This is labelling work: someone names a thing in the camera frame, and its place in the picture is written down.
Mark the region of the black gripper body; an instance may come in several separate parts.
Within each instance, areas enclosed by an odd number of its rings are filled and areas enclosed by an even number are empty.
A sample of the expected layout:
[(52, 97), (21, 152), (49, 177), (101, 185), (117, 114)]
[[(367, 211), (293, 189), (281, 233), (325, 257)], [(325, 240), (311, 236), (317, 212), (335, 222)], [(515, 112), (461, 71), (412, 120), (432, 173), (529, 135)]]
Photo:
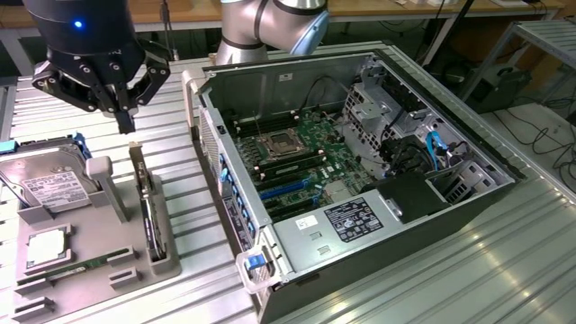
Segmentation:
[(125, 106), (125, 44), (136, 38), (127, 1), (24, 1), (47, 45), (47, 59), (65, 73), (85, 61)]

